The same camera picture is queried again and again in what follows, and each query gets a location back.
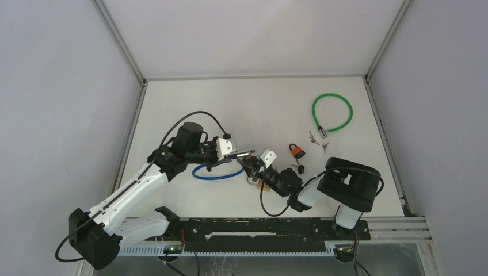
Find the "large brass padlock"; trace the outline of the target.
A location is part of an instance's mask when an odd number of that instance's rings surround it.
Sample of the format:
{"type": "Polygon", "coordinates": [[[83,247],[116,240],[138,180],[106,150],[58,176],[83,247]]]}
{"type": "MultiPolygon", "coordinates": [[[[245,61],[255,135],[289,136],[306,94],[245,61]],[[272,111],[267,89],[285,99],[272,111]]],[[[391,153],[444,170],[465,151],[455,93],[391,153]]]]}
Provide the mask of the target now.
{"type": "Polygon", "coordinates": [[[262,189],[263,191],[270,191],[270,187],[265,184],[262,180],[253,180],[252,178],[247,178],[247,182],[250,186],[256,187],[257,189],[262,189]]]}

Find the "orange black key fob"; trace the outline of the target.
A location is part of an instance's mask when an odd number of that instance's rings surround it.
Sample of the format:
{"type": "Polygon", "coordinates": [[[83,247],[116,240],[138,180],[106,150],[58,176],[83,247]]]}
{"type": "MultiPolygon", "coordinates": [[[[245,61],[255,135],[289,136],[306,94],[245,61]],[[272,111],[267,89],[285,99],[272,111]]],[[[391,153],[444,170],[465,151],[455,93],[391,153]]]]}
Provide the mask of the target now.
{"type": "Polygon", "coordinates": [[[296,160],[299,160],[306,155],[305,151],[294,143],[291,143],[288,148],[296,160]]]}

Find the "green cable lock keys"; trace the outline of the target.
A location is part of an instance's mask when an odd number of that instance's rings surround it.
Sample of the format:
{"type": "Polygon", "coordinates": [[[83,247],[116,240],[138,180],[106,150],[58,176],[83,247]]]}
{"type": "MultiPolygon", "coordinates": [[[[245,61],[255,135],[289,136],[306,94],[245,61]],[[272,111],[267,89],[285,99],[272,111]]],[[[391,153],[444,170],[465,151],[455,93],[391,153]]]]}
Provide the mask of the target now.
{"type": "Polygon", "coordinates": [[[317,140],[315,139],[314,135],[312,134],[311,131],[309,131],[309,139],[310,139],[310,142],[316,144],[316,145],[321,145],[321,143],[317,142],[317,140]]]}

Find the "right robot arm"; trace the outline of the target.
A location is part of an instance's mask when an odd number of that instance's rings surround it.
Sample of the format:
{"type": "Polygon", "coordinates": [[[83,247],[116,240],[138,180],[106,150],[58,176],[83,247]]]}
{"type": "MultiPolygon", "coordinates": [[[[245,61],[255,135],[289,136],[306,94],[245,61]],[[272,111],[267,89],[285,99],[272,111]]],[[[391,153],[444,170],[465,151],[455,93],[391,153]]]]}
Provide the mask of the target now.
{"type": "Polygon", "coordinates": [[[286,197],[287,207],[297,212],[310,210],[325,198],[339,202],[332,225],[339,239],[354,234],[360,217],[372,211],[376,196],[384,189],[378,170],[337,157],[329,158],[325,170],[307,181],[291,168],[279,172],[271,166],[265,167],[256,156],[237,162],[252,181],[261,181],[279,196],[286,197]]]}

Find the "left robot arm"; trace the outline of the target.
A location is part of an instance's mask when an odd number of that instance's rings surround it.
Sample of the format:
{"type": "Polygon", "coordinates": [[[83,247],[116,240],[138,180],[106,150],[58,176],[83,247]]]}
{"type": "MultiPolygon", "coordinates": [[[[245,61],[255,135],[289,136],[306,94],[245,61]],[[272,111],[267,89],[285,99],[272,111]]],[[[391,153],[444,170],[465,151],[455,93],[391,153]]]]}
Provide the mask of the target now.
{"type": "Polygon", "coordinates": [[[80,208],[68,217],[66,241],[93,269],[101,270],[121,249],[153,236],[174,239],[180,232],[177,221],[158,210],[148,216],[128,220],[129,212],[149,195],[184,172],[189,164],[214,165],[233,152],[231,135],[201,141],[203,127],[186,122],[175,137],[155,149],[142,168],[113,194],[87,211],[80,208]]]}

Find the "black-headed key bunch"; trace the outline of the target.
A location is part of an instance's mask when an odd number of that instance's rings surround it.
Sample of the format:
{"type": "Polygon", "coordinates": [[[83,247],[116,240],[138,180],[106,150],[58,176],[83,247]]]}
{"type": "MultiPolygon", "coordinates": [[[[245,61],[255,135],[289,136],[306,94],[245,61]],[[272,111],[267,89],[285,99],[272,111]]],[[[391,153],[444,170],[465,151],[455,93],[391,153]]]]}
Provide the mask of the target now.
{"type": "Polygon", "coordinates": [[[292,163],[298,174],[304,174],[305,166],[299,162],[292,163]]]}

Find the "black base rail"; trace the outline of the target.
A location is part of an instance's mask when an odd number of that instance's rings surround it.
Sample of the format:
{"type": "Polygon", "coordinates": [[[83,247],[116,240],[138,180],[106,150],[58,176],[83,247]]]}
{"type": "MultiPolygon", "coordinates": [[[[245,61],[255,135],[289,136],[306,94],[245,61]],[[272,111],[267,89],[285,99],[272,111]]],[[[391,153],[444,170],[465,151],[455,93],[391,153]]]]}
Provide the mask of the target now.
{"type": "Polygon", "coordinates": [[[182,218],[153,241],[182,241],[186,245],[218,247],[283,247],[286,244],[318,244],[369,241],[365,220],[352,230],[335,225],[330,218],[182,218]]]}

